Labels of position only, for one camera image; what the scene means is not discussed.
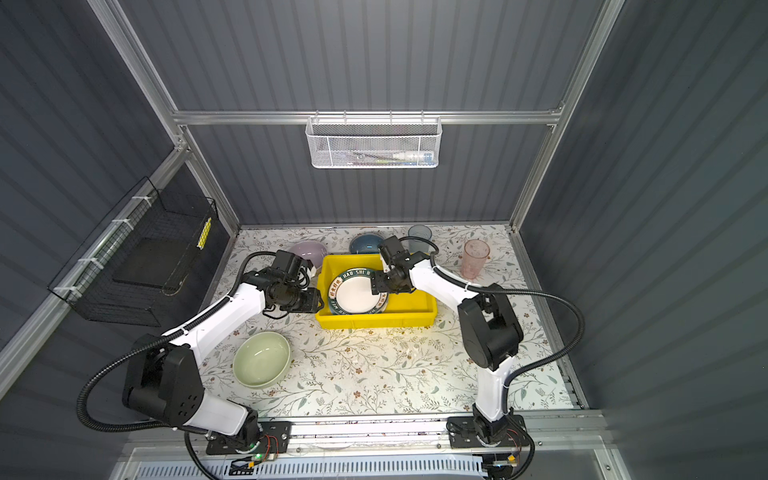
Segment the yellow tag on basket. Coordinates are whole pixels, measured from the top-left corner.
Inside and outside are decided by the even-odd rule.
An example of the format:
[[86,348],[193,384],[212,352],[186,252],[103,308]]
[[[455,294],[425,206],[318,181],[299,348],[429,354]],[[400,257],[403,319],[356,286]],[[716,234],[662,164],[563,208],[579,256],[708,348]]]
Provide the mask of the yellow tag on basket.
[[202,228],[201,228],[201,231],[200,231],[197,243],[196,243],[196,247],[199,250],[203,250],[205,248],[205,245],[206,245],[206,242],[207,242],[207,239],[208,239],[211,227],[212,227],[212,218],[208,217],[207,220],[205,221],[205,223],[203,224]]

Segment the grey translucent cup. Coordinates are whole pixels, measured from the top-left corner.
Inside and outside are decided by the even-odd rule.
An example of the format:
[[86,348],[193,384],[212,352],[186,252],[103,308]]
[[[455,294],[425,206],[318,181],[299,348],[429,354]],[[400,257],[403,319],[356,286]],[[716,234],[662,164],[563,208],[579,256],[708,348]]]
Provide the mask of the grey translucent cup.
[[413,225],[409,228],[407,236],[408,249],[411,253],[423,252],[429,254],[432,251],[432,231],[425,225]]

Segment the green ceramic bowl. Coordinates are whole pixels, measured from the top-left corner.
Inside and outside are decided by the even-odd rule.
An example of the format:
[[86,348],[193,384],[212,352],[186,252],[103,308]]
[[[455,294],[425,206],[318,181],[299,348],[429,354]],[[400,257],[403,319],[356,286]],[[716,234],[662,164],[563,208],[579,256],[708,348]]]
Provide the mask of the green ceramic bowl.
[[292,348],[282,334],[259,332],[236,351],[232,368],[236,381],[248,388],[263,389],[279,383],[288,373]]

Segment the items in white basket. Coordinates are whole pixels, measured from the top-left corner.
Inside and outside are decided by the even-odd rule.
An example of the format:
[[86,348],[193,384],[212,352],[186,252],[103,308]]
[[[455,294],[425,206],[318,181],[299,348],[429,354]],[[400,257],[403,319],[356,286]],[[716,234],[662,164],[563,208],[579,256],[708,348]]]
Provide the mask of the items in white basket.
[[431,168],[437,165],[432,151],[339,151],[330,155],[335,165],[348,166],[406,166]]

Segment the yellow plastic bin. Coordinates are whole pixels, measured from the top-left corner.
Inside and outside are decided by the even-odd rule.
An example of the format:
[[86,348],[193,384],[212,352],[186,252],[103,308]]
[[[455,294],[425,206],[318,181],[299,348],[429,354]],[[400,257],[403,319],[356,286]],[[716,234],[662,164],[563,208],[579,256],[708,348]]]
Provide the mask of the yellow plastic bin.
[[380,313],[334,313],[332,306],[339,302],[330,300],[329,292],[337,277],[354,268],[379,271],[382,262],[377,254],[328,255],[323,260],[318,276],[317,289],[325,303],[315,318],[324,329],[375,329],[431,326],[438,313],[436,299],[424,292],[390,294],[386,307]]

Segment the dark blue ceramic bowl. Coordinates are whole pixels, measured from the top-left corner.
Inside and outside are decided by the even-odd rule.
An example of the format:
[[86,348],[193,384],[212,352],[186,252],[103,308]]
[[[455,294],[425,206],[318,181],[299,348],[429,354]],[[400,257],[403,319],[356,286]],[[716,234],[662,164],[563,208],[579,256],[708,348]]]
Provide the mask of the dark blue ceramic bowl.
[[356,236],[349,244],[351,254],[378,254],[383,238],[374,233],[363,233]]

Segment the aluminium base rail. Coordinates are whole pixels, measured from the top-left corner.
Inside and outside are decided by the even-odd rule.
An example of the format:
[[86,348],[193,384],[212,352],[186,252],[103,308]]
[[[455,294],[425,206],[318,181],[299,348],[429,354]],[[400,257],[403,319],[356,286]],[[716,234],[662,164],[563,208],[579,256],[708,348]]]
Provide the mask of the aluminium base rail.
[[[521,413],[538,452],[597,450],[615,446],[599,410],[540,410]],[[293,458],[442,453],[450,449],[446,428],[450,413],[287,417],[292,424],[287,450]],[[187,460],[182,433],[170,429],[134,432],[128,436],[120,462]]]

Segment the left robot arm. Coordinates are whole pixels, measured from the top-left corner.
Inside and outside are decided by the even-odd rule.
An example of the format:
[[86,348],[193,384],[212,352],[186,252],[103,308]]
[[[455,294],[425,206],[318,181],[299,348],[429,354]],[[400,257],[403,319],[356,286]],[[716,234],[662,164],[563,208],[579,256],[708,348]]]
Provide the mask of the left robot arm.
[[286,313],[317,313],[324,307],[321,293],[310,285],[316,267],[285,250],[267,252],[272,263],[248,271],[250,254],[241,263],[237,280],[215,304],[165,333],[158,346],[147,335],[134,343],[147,351],[128,361],[122,395],[125,407],[163,426],[213,432],[242,448],[260,441],[258,414],[222,399],[203,385],[203,360],[246,320],[276,308]]

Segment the pink translucent cup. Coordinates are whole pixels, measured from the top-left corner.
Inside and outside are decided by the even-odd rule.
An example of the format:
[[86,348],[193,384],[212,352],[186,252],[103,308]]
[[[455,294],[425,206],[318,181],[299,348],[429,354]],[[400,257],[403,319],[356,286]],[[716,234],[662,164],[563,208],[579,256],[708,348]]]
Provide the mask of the pink translucent cup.
[[474,280],[482,272],[490,256],[490,246],[483,240],[470,239],[464,244],[460,274],[464,279]]

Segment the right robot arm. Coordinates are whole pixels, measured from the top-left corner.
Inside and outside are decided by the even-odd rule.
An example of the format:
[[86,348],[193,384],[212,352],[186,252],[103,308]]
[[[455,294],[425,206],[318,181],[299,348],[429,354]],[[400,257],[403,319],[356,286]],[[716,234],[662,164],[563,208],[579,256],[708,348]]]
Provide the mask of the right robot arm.
[[409,252],[391,236],[379,245],[383,269],[374,274],[374,293],[425,292],[458,316],[464,350],[478,367],[472,407],[474,430],[486,445],[496,444],[512,428],[505,381],[515,366],[524,335],[501,287],[482,287],[443,270],[424,252]]

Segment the purple ceramic bowl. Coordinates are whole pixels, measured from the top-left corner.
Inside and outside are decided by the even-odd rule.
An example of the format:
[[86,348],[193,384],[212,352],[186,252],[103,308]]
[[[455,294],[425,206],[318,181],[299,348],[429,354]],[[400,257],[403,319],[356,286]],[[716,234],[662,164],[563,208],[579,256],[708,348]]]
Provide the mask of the purple ceramic bowl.
[[315,240],[306,240],[296,243],[289,248],[289,252],[310,261],[313,267],[317,270],[322,269],[323,261],[328,255],[328,250],[325,245]]

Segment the green rim lettered plate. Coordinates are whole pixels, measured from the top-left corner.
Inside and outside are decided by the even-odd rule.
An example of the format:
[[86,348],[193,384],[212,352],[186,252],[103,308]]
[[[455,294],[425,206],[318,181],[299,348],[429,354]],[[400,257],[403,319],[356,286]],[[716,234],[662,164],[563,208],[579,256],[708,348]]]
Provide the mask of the green rim lettered plate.
[[386,310],[388,294],[372,292],[374,270],[352,268],[338,275],[328,289],[328,304],[335,315],[378,314]]

